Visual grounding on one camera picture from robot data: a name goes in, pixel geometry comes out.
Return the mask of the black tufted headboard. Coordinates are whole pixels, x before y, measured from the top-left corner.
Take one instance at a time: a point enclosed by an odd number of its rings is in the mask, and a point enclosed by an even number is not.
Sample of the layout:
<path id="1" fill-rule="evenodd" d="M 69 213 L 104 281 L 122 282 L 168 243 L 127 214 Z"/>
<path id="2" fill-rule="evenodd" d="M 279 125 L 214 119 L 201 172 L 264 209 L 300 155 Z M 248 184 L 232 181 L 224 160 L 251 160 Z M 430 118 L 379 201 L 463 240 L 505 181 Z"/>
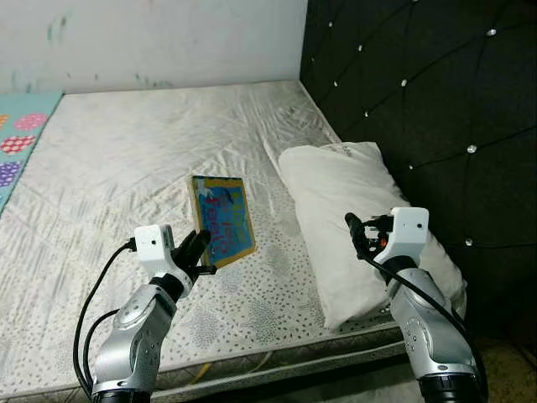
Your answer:
<path id="1" fill-rule="evenodd" d="M 467 282 L 467 326 L 536 326 L 536 0 L 308 0 L 300 81 L 373 142 Z"/>

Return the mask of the teal blanket with colourful shapes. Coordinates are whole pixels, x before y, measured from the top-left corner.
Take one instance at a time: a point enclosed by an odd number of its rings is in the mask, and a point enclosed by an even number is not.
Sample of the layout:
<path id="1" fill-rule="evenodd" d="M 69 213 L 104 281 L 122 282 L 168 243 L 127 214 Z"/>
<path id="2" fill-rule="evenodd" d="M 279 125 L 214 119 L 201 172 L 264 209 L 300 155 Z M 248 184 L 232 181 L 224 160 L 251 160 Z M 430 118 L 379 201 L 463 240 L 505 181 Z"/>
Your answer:
<path id="1" fill-rule="evenodd" d="M 0 214 L 63 92 L 0 93 Z"/>

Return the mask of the white pillow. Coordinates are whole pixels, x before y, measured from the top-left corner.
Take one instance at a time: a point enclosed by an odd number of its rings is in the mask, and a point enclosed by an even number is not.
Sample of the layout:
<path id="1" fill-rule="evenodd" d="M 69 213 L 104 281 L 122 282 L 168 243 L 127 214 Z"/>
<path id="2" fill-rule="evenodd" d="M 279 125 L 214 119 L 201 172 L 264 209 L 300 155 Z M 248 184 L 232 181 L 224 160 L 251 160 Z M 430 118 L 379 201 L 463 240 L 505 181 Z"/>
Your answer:
<path id="1" fill-rule="evenodd" d="M 369 218 L 409 207 L 376 144 L 290 147 L 279 175 L 295 201 L 295 216 L 315 276 L 325 327 L 371 317 L 388 303 L 378 271 L 357 257 L 347 212 Z"/>

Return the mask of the colourful children's board book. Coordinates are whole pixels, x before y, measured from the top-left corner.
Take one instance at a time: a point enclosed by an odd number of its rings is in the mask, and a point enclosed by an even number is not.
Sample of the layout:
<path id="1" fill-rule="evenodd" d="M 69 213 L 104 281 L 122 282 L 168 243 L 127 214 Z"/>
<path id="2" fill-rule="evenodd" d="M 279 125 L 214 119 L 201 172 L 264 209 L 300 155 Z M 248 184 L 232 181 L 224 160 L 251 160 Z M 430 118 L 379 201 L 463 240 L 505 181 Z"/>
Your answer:
<path id="1" fill-rule="evenodd" d="M 203 264 L 222 268 L 256 252 L 250 203 L 242 178 L 193 175 L 190 194 L 196 230 L 210 234 Z"/>

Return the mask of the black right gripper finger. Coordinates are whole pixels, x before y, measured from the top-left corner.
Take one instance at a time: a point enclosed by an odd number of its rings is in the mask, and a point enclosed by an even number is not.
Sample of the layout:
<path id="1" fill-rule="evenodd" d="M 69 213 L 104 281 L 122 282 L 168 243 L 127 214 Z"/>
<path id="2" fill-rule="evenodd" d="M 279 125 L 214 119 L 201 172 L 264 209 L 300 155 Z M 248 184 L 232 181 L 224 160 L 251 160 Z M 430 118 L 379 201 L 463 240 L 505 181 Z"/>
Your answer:
<path id="1" fill-rule="evenodd" d="M 366 254 L 368 254 L 368 239 L 366 238 L 364 223 L 353 212 L 346 212 L 345 223 L 348 227 L 349 237 L 352 239 L 352 245 L 354 250 L 356 250 L 357 257 L 366 258 Z"/>

